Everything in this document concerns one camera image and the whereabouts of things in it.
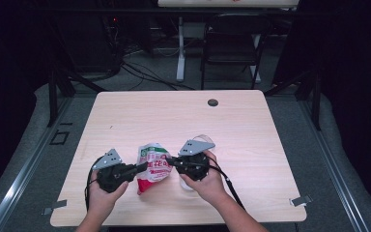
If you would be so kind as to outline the dark equipment with red light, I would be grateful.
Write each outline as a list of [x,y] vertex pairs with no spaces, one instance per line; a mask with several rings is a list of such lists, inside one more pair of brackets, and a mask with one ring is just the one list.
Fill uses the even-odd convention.
[[123,50],[120,43],[120,27],[117,16],[104,16],[102,18],[106,40],[110,46],[113,58],[112,74],[117,74],[121,70],[123,62]]

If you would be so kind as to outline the grey tape strip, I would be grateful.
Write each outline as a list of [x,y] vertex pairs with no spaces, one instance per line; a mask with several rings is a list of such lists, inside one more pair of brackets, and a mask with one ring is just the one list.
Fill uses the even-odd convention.
[[67,206],[67,200],[54,202],[50,207],[43,208],[42,215],[50,215],[55,209]]
[[300,196],[295,199],[290,200],[290,204],[294,207],[297,206],[306,206],[308,203],[311,203],[313,201],[312,197],[310,195]]

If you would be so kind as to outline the metal floor rail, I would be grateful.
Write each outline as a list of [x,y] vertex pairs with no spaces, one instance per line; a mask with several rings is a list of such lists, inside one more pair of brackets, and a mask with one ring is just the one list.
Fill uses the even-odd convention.
[[54,136],[56,127],[70,107],[72,98],[60,100],[57,104],[57,116],[46,123],[49,109],[48,102],[38,100],[32,118],[14,151],[3,176],[0,178],[0,232],[14,210],[22,193],[33,177],[49,140]]
[[333,153],[326,142],[323,133],[316,129],[311,119],[311,108],[306,101],[298,101],[300,110],[305,117],[309,128],[317,140],[318,146],[322,152],[322,160],[325,164],[329,177],[338,194],[341,204],[348,216],[348,219],[354,228],[355,232],[370,232],[366,221],[360,213],[357,203],[345,182],[345,179],[340,171]]

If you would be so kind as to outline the white desk top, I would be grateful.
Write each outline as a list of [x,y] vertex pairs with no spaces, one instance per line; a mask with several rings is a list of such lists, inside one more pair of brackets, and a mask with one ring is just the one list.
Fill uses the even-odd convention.
[[300,0],[157,0],[160,7],[195,8],[294,8]]

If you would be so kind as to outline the black metal stand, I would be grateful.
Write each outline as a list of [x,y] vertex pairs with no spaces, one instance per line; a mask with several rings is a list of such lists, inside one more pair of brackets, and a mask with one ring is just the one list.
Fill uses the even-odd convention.
[[312,96],[311,103],[311,122],[314,127],[319,131],[320,126],[320,104],[321,104],[321,82],[322,78],[318,71],[311,70],[303,72],[293,78],[290,78],[284,82],[276,84],[265,92],[267,97],[273,96],[289,86],[297,83],[299,88],[295,92],[295,98],[298,101],[306,101],[309,96]]
[[100,93],[105,89],[99,87],[92,81],[84,78],[82,75],[67,70],[66,68],[59,68],[54,66],[50,75],[48,76],[48,93],[49,93],[49,121],[48,126],[51,127],[58,118],[58,93],[60,91],[65,97],[71,98],[76,91],[71,82],[75,80],[89,89]]

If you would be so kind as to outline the red and white snack bag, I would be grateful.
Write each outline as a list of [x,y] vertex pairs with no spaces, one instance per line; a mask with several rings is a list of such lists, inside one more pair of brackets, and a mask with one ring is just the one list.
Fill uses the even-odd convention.
[[167,163],[166,158],[172,156],[159,143],[149,143],[139,147],[137,164],[148,163],[146,173],[141,176],[136,175],[139,195],[170,175],[172,166]]

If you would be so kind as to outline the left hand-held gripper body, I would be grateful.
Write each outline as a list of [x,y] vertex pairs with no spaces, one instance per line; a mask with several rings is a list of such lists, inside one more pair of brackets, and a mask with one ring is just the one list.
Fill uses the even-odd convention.
[[98,170],[100,188],[108,193],[115,191],[123,182],[131,182],[138,172],[136,164],[125,164],[115,149],[100,157],[92,166]]

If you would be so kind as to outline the person's right hand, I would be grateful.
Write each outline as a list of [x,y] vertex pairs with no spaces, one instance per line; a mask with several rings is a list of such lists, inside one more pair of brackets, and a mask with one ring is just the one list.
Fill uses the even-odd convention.
[[181,174],[180,177],[190,188],[195,190],[202,199],[214,207],[230,199],[229,194],[223,186],[220,173],[213,168],[209,169],[207,176],[201,181],[193,181],[186,174]]

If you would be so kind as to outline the person's left hand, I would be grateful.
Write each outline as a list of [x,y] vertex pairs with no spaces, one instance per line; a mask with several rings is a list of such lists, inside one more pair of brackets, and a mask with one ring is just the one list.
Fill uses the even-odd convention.
[[116,201],[125,193],[128,182],[123,182],[116,190],[107,192],[100,188],[97,181],[89,186],[89,208],[90,213],[110,214],[114,209]]

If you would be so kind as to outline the black folding chair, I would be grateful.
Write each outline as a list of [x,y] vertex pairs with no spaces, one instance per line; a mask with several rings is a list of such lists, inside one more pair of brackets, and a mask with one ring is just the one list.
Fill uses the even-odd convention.
[[[271,21],[259,14],[217,14],[205,25],[200,64],[201,89],[205,88],[206,66],[244,66],[261,64],[265,39],[272,29]],[[253,36],[259,35],[258,47]],[[251,88],[255,87],[251,74]]]

